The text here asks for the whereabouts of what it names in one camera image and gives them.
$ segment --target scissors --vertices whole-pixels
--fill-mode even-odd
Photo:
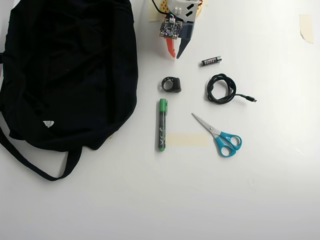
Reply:
[[[197,119],[197,121],[202,126],[204,126],[205,129],[207,129],[209,131],[209,133],[211,133],[211,135],[213,136],[213,138],[216,141],[216,144],[218,145],[218,149],[219,149],[221,156],[223,156],[225,158],[232,157],[233,155],[236,154],[237,150],[239,150],[241,148],[241,145],[242,145],[241,137],[239,137],[238,135],[233,135],[233,134],[225,133],[223,131],[219,131],[219,130],[215,129],[213,126],[210,126],[208,123],[203,121],[200,117],[198,117],[194,113],[192,113],[192,115],[195,117],[195,119]],[[235,138],[237,140],[237,145],[234,145],[231,142],[232,138]],[[229,155],[223,154],[223,152],[222,152],[223,148],[226,148],[229,151]]]

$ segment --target green marker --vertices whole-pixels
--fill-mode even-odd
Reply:
[[[163,152],[166,149],[166,116],[168,111],[168,101],[161,98],[159,108],[159,151]]]

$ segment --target black ring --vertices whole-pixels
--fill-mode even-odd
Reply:
[[[170,89],[165,89],[165,83],[166,81],[171,81],[172,82],[172,88]],[[167,76],[162,80],[162,88],[164,91],[167,93],[180,93],[181,92],[181,86],[180,86],[180,79],[178,77],[173,77],[173,76]]]

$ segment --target circuit board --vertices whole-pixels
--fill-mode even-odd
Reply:
[[[165,18],[160,28],[160,37],[177,39],[182,27],[182,21],[175,21],[170,23],[169,19]]]

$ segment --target white label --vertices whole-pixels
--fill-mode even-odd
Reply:
[[[48,127],[48,128],[51,128],[55,122],[54,121],[43,121],[43,123]]]

